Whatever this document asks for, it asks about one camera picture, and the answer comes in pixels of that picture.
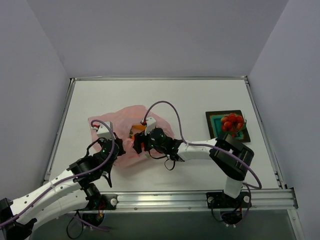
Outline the orange fake fruit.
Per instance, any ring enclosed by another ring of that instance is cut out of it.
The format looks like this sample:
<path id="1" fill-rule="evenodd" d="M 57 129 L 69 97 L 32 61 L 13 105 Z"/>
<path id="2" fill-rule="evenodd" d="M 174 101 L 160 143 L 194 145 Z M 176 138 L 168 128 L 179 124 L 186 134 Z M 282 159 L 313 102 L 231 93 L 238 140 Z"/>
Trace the orange fake fruit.
<path id="1" fill-rule="evenodd" d="M 132 125 L 131 129 L 129 131 L 129 137 L 131 139 L 133 139 L 135 134 L 139 134 L 141 132 L 144 132 L 145 129 L 146 129 L 145 125 Z"/>

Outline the pink plastic bag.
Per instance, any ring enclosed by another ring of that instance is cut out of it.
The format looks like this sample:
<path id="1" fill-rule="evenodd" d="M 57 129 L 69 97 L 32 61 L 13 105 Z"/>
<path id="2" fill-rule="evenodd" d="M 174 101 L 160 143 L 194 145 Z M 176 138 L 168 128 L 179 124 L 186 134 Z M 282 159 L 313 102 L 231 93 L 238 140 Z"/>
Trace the pink plastic bag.
<path id="1" fill-rule="evenodd" d="M 147 151 L 137 154 L 133 148 L 134 140 L 129 137 L 132 125 L 141 125 L 141 121 L 147 112 L 144 105 L 132 105 L 122 108 L 116 112 L 109 112 L 101 116 L 92 116 L 88 119 L 101 120 L 103 122 L 112 122 L 113 132 L 119 139 L 123 140 L 123 148 L 126 154 L 118 156 L 114 165 L 119 168 L 128 168 L 146 160 L 153 160 Z M 151 150 L 153 157 L 159 157 L 160 154 L 154 149 Z"/>

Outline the red fake berry cluster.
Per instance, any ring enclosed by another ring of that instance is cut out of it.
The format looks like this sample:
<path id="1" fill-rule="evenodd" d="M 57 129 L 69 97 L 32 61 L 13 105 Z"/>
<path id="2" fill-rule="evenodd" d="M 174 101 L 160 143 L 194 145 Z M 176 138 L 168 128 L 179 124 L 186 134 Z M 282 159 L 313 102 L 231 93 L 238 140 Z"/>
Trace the red fake berry cluster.
<path id="1" fill-rule="evenodd" d="M 245 137 L 247 120 L 241 114 L 229 113 L 221 118 L 221 130 L 232 137 Z"/>

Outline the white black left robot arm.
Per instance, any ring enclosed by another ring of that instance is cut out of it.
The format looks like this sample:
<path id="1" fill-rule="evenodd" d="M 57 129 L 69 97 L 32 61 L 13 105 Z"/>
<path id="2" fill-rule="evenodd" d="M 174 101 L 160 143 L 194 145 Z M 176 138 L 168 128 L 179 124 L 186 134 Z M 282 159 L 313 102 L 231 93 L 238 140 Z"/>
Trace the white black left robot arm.
<path id="1" fill-rule="evenodd" d="M 25 240 L 33 230 L 71 211 L 99 210 L 107 205 L 94 182 L 110 174 L 118 156 L 126 152 L 123 140 L 100 137 L 94 141 L 101 150 L 89 152 L 66 170 L 33 192 L 20 198 L 0 201 L 0 229 L 6 240 Z"/>

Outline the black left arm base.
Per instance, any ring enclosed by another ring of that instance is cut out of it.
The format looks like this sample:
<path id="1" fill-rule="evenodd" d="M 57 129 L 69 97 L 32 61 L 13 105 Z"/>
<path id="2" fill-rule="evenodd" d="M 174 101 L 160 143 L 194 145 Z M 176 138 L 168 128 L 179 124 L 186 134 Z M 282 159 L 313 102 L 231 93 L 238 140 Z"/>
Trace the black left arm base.
<path id="1" fill-rule="evenodd" d="M 118 195 L 115 193 L 103 193 L 96 201 L 97 210 L 115 210 L 118 204 Z"/>

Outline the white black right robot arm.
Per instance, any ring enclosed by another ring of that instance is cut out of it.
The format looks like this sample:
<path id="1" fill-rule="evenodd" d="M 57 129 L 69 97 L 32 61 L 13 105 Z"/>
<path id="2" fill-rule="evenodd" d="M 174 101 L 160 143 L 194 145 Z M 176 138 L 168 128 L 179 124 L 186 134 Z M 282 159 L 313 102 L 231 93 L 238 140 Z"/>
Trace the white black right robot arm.
<path id="1" fill-rule="evenodd" d="M 138 153 L 155 150 L 173 162 L 191 160 L 214 161 L 226 175 L 223 193 L 233 199 L 240 195 L 242 185 L 254 157 L 254 152 L 228 133 L 206 141 L 185 143 L 167 136 L 157 127 L 150 133 L 140 132 L 133 137 L 133 149 Z"/>

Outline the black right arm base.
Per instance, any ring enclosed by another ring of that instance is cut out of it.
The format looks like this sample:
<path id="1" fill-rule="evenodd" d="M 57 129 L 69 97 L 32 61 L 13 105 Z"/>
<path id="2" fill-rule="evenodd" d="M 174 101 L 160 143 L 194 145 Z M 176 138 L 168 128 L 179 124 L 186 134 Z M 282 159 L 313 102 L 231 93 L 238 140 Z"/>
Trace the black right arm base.
<path id="1" fill-rule="evenodd" d="M 232 198 L 223 191 L 207 192 L 207 207 L 210 209 L 239 209 L 251 208 L 251 194 L 248 191 L 241 191 L 239 196 Z"/>

